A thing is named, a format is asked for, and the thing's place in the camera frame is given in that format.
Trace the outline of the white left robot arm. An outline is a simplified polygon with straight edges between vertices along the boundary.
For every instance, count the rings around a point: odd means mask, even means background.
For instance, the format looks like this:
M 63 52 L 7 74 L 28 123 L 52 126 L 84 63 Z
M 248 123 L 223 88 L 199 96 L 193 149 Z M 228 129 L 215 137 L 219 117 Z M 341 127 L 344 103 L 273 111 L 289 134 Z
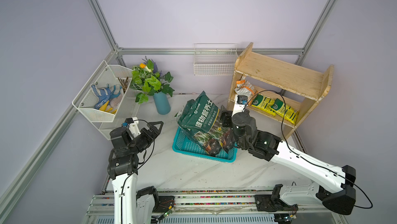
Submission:
M 153 187 L 137 190 L 138 170 L 148 161 L 139 161 L 139 154 L 155 146 L 164 123 L 147 122 L 139 128 L 139 119 L 127 118 L 110 132 L 113 145 L 109 156 L 108 175 L 114 192 L 116 224 L 158 224 L 174 211 L 174 197 L 161 199 Z

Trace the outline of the dark green soil bag front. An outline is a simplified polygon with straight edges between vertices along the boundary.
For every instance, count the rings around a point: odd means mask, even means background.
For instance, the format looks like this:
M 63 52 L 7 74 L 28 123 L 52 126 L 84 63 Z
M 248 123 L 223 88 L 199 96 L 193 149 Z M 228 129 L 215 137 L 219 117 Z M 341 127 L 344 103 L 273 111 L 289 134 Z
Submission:
M 206 95 L 190 100 L 185 106 L 187 113 L 181 126 L 189 131 L 191 138 L 210 156 L 219 154 L 221 145 L 210 133 L 216 123 L 219 108 Z

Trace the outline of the orange silver snack-like bag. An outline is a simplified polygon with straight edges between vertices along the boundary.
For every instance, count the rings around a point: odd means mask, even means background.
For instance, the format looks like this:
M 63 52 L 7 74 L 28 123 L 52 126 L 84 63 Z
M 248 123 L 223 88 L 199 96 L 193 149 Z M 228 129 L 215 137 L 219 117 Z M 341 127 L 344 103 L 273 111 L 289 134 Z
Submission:
M 243 95 L 247 98 L 252 98 L 256 93 L 255 87 L 247 80 L 237 80 L 234 89 L 237 95 Z

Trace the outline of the white green fertilizer bag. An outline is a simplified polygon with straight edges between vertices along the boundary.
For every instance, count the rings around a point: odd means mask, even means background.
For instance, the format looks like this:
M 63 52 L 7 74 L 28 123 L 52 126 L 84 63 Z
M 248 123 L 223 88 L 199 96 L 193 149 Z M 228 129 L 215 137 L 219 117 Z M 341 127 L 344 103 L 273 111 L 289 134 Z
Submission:
M 174 116 L 175 120 L 177 122 L 182 121 L 184 119 L 184 117 L 186 116 L 186 112 L 182 109 L 179 112 L 176 113 L 176 115 Z

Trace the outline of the dark green soil bag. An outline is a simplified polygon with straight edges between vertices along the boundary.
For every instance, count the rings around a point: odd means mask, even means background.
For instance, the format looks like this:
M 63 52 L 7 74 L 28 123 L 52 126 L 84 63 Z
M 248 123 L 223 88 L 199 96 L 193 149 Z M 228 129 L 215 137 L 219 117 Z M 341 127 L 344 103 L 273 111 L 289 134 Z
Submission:
M 206 95 L 190 100 L 185 106 L 187 113 L 181 126 L 189 131 L 191 138 L 210 156 L 219 154 L 221 145 L 210 133 L 216 123 L 219 108 Z
M 206 154 L 216 156 L 234 149 L 231 128 L 222 126 L 220 109 L 204 91 L 195 100 L 189 100 L 175 119 L 181 131 Z

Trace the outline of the yellow green fertilizer packet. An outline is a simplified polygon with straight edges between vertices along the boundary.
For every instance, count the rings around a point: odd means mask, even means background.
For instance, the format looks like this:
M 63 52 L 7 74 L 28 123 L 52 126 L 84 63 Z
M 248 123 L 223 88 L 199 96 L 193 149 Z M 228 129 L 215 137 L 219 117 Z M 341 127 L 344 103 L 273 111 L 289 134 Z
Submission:
M 275 103 L 274 99 L 271 99 L 269 97 L 265 97 L 261 94 L 258 94 L 255 99 L 252 101 L 251 106 L 254 108 L 257 108 L 261 111 L 264 111 L 268 114 L 271 114 L 273 116 L 276 115 L 275 111 L 271 108 L 272 105 Z
M 271 109 L 284 120 L 290 122 L 291 124 L 296 124 L 299 111 L 285 104 L 283 100 L 276 99 L 273 105 L 271 105 Z

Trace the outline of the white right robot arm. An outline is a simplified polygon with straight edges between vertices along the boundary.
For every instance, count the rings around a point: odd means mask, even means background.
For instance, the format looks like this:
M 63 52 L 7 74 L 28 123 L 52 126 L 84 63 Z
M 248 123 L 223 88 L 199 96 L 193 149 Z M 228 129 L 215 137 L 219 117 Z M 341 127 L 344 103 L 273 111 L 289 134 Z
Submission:
M 287 144 L 281 138 L 259 131 L 249 111 L 221 110 L 220 123 L 232 130 L 238 148 L 261 160 L 283 165 L 311 180 L 308 185 L 277 184 L 270 195 L 255 195 L 258 211 L 297 211 L 298 206 L 323 205 L 341 215 L 352 213 L 356 203 L 356 170 L 319 161 Z

